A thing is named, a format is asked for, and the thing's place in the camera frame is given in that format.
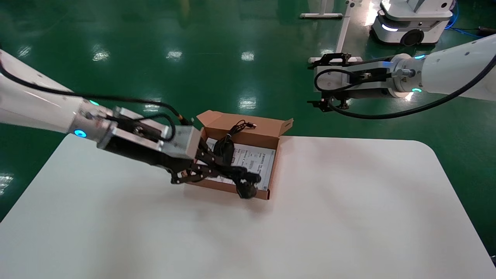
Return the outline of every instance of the blue cable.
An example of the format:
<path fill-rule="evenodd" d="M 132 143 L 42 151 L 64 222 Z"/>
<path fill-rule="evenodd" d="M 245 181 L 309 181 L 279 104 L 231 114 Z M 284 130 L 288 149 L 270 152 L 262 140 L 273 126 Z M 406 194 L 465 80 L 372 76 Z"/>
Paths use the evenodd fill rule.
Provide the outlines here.
<path fill-rule="evenodd" d="M 452 29 L 455 30 L 458 33 L 469 35 L 469 36 L 472 36 L 472 37 L 475 37 L 475 38 L 483 38 L 482 36 L 477 36 L 477 35 L 474 35 L 474 34 L 470 34 L 469 32 L 465 32 L 465 31 L 460 30 L 460 29 L 456 29 L 456 28 L 452 28 Z"/>
<path fill-rule="evenodd" d="M 456 14 L 454 16 L 454 19 L 450 25 L 448 25 L 444 28 L 445 30 L 451 28 L 455 24 L 456 20 L 458 19 L 458 15 L 460 14 L 460 10 L 458 9 L 458 2 L 455 2 L 455 7 L 456 7 Z"/>

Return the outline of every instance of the white table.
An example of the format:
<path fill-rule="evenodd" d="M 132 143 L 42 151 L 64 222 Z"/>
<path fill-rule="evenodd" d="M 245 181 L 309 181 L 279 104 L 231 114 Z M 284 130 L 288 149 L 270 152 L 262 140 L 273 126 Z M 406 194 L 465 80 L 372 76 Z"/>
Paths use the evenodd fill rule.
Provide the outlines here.
<path fill-rule="evenodd" d="M 283 137 L 272 199 L 66 137 L 0 224 L 2 279 L 495 278 L 434 152 Z"/>

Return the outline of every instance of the instruction manual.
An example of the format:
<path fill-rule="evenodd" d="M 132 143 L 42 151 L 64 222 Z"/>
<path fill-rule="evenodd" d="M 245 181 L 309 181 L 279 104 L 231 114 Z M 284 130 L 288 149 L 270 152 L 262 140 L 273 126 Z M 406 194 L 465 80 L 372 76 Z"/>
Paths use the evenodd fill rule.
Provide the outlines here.
<path fill-rule="evenodd" d="M 207 145 L 211 150 L 214 149 L 216 142 L 217 140 L 215 139 L 207 139 Z M 269 188 L 270 174 L 272 173 L 272 165 L 274 164 L 275 154 L 276 150 L 274 149 L 235 143 L 234 157 L 231 165 L 245 167 L 249 172 L 260 174 L 262 180 L 256 185 L 256 187 L 259 190 L 267 191 Z M 206 179 L 234 185 L 234 182 L 231 179 L 221 176 L 208 177 Z"/>

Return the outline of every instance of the metal stand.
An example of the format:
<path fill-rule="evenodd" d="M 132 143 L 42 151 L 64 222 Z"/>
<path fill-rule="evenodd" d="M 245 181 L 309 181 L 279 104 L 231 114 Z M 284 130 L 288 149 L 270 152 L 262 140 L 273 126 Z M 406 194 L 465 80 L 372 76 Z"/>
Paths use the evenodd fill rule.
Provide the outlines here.
<path fill-rule="evenodd" d="M 339 31 L 338 43 L 336 44 L 336 51 L 334 53 L 340 53 L 343 51 L 344 39 L 346 37 L 346 31 L 348 31 L 348 25 L 350 24 L 350 14 L 351 8 L 355 6 L 355 3 L 352 1 L 346 1 L 346 12 L 344 13 L 343 25 L 341 25 L 341 30 Z M 310 57 L 309 63 L 314 63 L 315 61 L 319 61 L 320 57 Z M 361 62 L 361 57 L 351 57 L 349 62 Z M 333 59 L 331 62 L 340 62 L 340 59 Z"/>
<path fill-rule="evenodd" d="M 342 13 L 325 13 L 327 0 L 320 1 L 320 13 L 302 13 L 300 18 L 342 18 Z"/>

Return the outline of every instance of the box lid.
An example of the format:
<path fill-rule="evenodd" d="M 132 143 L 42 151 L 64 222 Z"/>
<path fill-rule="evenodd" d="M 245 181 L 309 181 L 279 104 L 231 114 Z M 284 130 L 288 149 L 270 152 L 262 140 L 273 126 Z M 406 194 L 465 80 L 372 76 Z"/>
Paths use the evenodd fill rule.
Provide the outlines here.
<path fill-rule="evenodd" d="M 265 135 L 276 137 L 283 135 L 293 126 L 293 118 L 289 120 L 277 120 L 250 115 L 229 114 L 218 111 L 207 110 L 197 116 L 200 122 L 207 128 L 230 130 L 238 121 L 245 120 L 256 124 L 255 129 L 244 129 L 242 133 Z"/>

